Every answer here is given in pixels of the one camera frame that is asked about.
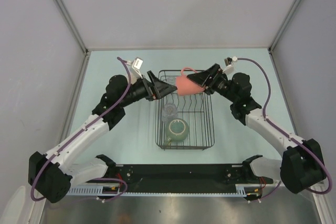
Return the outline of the pink ceramic mug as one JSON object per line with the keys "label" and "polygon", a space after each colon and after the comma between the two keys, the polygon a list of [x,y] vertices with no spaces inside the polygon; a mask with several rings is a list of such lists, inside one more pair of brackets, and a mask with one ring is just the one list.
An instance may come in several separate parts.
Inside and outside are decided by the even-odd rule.
{"label": "pink ceramic mug", "polygon": [[185,95],[193,95],[197,93],[201,93],[204,91],[203,87],[195,84],[191,80],[187,78],[187,75],[184,74],[184,71],[190,70],[192,73],[197,73],[196,70],[192,68],[185,67],[181,70],[180,76],[175,78],[175,85],[177,87],[177,95],[185,96]]}

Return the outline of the dark wire dish rack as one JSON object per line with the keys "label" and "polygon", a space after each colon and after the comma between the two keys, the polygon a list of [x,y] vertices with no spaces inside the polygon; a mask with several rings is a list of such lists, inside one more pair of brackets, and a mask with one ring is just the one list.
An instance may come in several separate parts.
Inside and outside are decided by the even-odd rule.
{"label": "dark wire dish rack", "polygon": [[[164,146],[164,129],[167,122],[162,122],[161,113],[167,103],[176,105],[177,118],[188,123],[190,132],[183,142]],[[155,143],[163,150],[205,150],[215,144],[212,100],[204,92],[179,96],[175,91],[158,100],[155,105],[155,120]]]}

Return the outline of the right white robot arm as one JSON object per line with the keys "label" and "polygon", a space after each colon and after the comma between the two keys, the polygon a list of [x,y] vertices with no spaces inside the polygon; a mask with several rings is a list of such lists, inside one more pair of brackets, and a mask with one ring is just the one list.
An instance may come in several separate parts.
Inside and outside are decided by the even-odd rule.
{"label": "right white robot arm", "polygon": [[243,179],[254,183],[260,177],[277,180],[292,193],[303,190],[313,192],[311,186],[328,180],[327,194],[332,188],[332,178],[324,165],[320,144],[305,140],[288,132],[273,122],[265,107],[251,96],[250,76],[241,72],[228,79],[218,64],[209,69],[187,75],[189,81],[204,89],[205,93],[218,93],[231,102],[233,117],[262,136],[281,156],[280,160],[255,156],[242,169]]}

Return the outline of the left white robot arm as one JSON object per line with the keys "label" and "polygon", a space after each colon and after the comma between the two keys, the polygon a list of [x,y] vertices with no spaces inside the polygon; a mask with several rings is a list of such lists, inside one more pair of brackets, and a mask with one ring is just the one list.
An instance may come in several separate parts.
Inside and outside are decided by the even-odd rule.
{"label": "left white robot arm", "polygon": [[47,199],[59,202],[73,187],[90,180],[110,182],[115,178],[113,161],[101,154],[85,164],[75,164],[77,157],[98,138],[111,131],[125,116],[124,108],[141,99],[159,100],[177,90],[175,85],[157,78],[148,71],[131,83],[124,75],[112,76],[100,102],[92,114],[74,133],[54,148],[29,158],[28,182],[33,201]]}

